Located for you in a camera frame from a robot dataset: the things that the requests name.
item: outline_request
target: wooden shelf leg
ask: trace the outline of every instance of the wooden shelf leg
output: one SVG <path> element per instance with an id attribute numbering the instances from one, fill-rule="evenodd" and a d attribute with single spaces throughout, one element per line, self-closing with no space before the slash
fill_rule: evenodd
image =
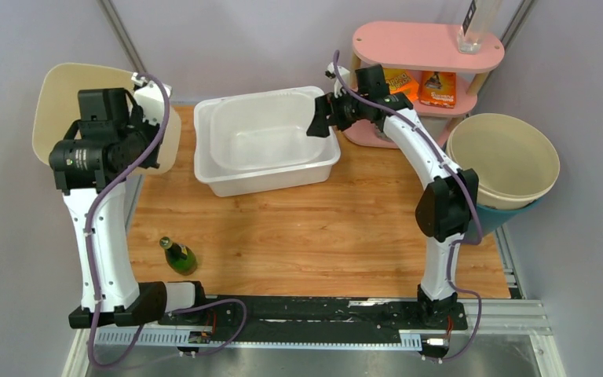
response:
<path id="1" fill-rule="evenodd" d="M 468 86 L 468 90 L 466 91 L 468 95 L 476 96 L 480 92 L 480 89 L 482 89 L 482 86 L 484 85 L 484 81 L 487 79 L 488 74 L 489 72 L 478 73 L 475 75 L 475 78 L 470 83 L 470 86 Z"/>
<path id="2" fill-rule="evenodd" d="M 350 61 L 350 87 L 357 87 L 357 77 L 355 76 L 355 71 L 360 69 L 362 65 L 362 60 L 355 53 L 353 53 L 353 58 Z"/>

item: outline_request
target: pink shelf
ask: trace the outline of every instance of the pink shelf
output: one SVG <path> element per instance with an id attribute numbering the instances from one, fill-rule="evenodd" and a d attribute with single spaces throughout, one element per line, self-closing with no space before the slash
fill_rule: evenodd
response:
<path id="1" fill-rule="evenodd" d="M 479 53 L 460 53 L 458 25 L 375 21 L 353 35 L 353 51 L 368 64 L 419 71 L 484 73 L 505 57 L 493 34 L 484 38 Z"/>
<path id="2" fill-rule="evenodd" d="M 355 122 L 349 129 L 343 131 L 345 137 L 351 142 L 364 147 L 394 148 L 398 149 L 396 144 L 391 141 L 384 141 L 375 136 L 374 124 L 367 120 Z"/>
<path id="3" fill-rule="evenodd" d="M 417 76 L 415 80 L 419 82 L 421 75 L 417 72 Z M 456 118 L 458 116 L 462 116 L 468 114 L 470 110 L 473 110 L 475 104 L 477 104 L 477 96 L 471 96 L 466 91 L 468 90 L 468 86 L 470 84 L 460 77 L 456 75 L 456 105 L 454 108 L 440 108 L 438 106 L 429 106 L 427 104 L 422 104 L 419 100 L 415 100 L 412 102 L 415 111 L 418 114 L 424 116 L 437 116 L 439 118 Z"/>

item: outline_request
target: orange snack package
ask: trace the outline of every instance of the orange snack package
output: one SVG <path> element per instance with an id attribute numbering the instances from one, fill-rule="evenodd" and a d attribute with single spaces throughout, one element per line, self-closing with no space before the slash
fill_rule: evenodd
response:
<path id="1" fill-rule="evenodd" d="M 403 92 L 410 102 L 417 99 L 419 84 L 407 69 L 383 68 L 391 94 Z"/>
<path id="2" fill-rule="evenodd" d="M 442 108 L 456 104 L 456 74 L 454 72 L 423 71 L 419 102 Z"/>

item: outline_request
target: green glass bottle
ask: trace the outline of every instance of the green glass bottle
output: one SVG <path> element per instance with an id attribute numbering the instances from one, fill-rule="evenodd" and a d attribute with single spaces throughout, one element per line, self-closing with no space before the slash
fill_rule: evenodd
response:
<path id="1" fill-rule="evenodd" d="M 163 237 L 159 241 L 160 247 L 165 251 L 167 264 L 176 273 L 190 275 L 197 269 L 197 259 L 191 249 L 184 245 L 173 242 L 169 237 Z"/>

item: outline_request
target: bottle label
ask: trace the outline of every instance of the bottle label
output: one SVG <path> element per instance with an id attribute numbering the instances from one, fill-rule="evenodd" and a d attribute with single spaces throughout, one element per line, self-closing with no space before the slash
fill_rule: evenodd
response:
<path id="1" fill-rule="evenodd" d="M 463 35 L 465 36 L 468 32 L 468 27 L 470 23 L 473 22 L 473 16 L 475 15 L 475 11 L 477 10 L 477 4 L 475 4 L 475 0 L 470 2 L 470 7 L 468 8 L 468 13 L 466 13 L 466 18 L 463 19 Z"/>

